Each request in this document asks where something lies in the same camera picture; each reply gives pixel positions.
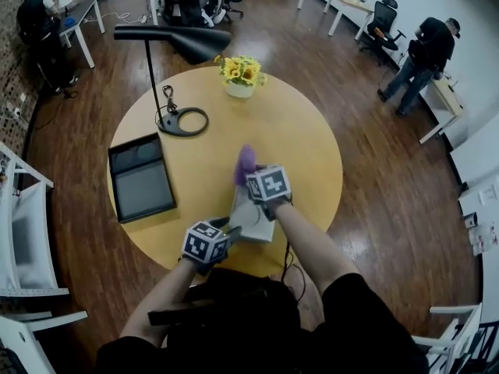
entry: hand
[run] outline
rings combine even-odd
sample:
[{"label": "hand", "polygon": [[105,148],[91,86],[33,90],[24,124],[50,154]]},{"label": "hand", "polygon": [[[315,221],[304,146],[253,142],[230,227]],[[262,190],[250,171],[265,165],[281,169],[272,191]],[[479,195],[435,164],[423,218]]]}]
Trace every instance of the hand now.
[{"label": "hand", "polygon": [[[257,165],[255,171],[261,171],[263,169],[269,168],[268,165]],[[274,221],[275,220],[275,211],[276,209],[283,204],[291,203],[292,204],[292,194],[289,193],[288,195],[280,195],[277,196],[273,199],[268,199],[267,201],[261,201],[259,199],[253,199],[252,193],[249,192],[249,197],[252,199],[252,201],[256,205],[260,205],[262,207],[262,211],[265,214],[265,217],[269,221]]]},{"label": "hand", "polygon": [[[206,219],[206,221],[213,226],[214,228],[222,229],[229,221],[229,217],[213,217],[211,219]],[[214,265],[220,262],[223,262],[228,258],[228,250],[234,244],[238,239],[239,236],[241,235],[241,227],[233,228],[227,233],[224,233],[223,236],[228,236],[228,242],[227,242],[227,248],[225,250],[224,255],[220,256],[220,258],[216,260],[212,260],[209,263],[204,263],[200,262],[197,259],[194,259],[192,256],[189,256],[185,253],[182,254],[180,259],[188,259],[190,262],[193,263],[194,267],[196,268],[196,272],[202,276],[206,276],[211,269],[213,269]]]}]

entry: black desk lamp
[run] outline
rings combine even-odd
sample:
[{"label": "black desk lamp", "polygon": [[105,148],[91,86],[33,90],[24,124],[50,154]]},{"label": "black desk lamp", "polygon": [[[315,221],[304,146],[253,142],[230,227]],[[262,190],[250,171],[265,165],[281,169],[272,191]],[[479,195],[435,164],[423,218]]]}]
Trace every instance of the black desk lamp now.
[{"label": "black desk lamp", "polygon": [[[202,133],[208,126],[206,113],[199,108],[168,109],[164,117],[157,99],[156,83],[154,82],[153,65],[150,59],[149,41],[167,41],[190,65],[200,64],[215,58],[230,43],[231,34],[223,30],[205,28],[186,28],[175,26],[154,25],[116,25],[115,40],[144,41],[146,44],[147,64],[149,65],[150,81],[153,86],[156,109],[159,116],[157,127],[160,131],[173,136],[195,136]],[[188,112],[202,114],[206,123],[202,129],[187,132],[180,129],[180,118]]]}]

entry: cap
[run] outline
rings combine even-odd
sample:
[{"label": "cap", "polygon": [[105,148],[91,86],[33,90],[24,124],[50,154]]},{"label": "cap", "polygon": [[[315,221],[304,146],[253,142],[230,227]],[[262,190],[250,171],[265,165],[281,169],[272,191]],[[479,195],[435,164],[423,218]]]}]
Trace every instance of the cap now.
[{"label": "cap", "polygon": [[447,22],[451,23],[452,26],[458,31],[457,34],[455,35],[458,39],[461,38],[461,25],[459,25],[459,22],[454,19],[454,18],[449,18]]}]

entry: purple sponge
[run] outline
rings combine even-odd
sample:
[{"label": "purple sponge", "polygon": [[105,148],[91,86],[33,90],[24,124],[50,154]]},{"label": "purple sponge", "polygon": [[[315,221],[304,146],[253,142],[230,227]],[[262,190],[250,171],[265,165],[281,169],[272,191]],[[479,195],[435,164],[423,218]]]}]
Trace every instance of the purple sponge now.
[{"label": "purple sponge", "polygon": [[246,185],[246,175],[254,173],[257,169],[257,156],[254,149],[245,144],[239,151],[237,163],[234,170],[234,183],[237,185]]}]

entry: man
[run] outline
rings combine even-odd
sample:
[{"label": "man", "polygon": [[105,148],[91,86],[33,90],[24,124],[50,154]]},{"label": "man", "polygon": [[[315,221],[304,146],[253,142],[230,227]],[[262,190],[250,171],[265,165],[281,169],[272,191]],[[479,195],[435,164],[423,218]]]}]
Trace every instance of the man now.
[{"label": "man", "polygon": [[432,78],[442,78],[447,60],[452,58],[454,36],[459,39],[460,31],[461,26],[454,18],[449,18],[445,23],[435,18],[427,18],[417,29],[417,41],[410,42],[409,56],[404,66],[385,90],[377,90],[380,99],[385,102],[397,93],[403,83],[414,78],[395,112],[398,117],[407,116],[411,111],[412,102]]},{"label": "man", "polygon": [[[267,209],[320,292],[325,323],[302,330],[293,293],[268,278],[216,269],[206,284],[189,289],[196,272],[209,267],[183,256],[136,307],[120,338],[100,349],[96,372],[428,373],[425,355],[334,241],[283,197]],[[151,326],[149,312],[171,311],[201,287],[207,295],[194,300],[217,295],[218,310],[209,311],[214,319],[189,316],[184,304],[187,316],[176,316],[178,323]],[[233,298],[239,290],[264,298]]]},{"label": "man", "polygon": [[57,94],[78,78],[65,60],[58,37],[60,19],[52,0],[24,0],[17,10],[19,35],[37,61],[38,68]]}]

